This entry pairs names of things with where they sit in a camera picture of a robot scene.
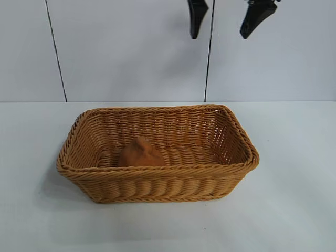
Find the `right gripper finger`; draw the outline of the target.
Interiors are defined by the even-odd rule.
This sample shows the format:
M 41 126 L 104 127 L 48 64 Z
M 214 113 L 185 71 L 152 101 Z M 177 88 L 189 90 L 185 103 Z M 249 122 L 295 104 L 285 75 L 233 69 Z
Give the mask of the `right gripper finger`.
M 188 10 L 190 15 L 190 36 L 197 39 L 202 21 L 208 11 L 205 0 L 188 0 Z
M 247 39 L 277 9 L 275 0 L 249 0 L 247 4 L 247 12 L 240 28 L 243 39 Z

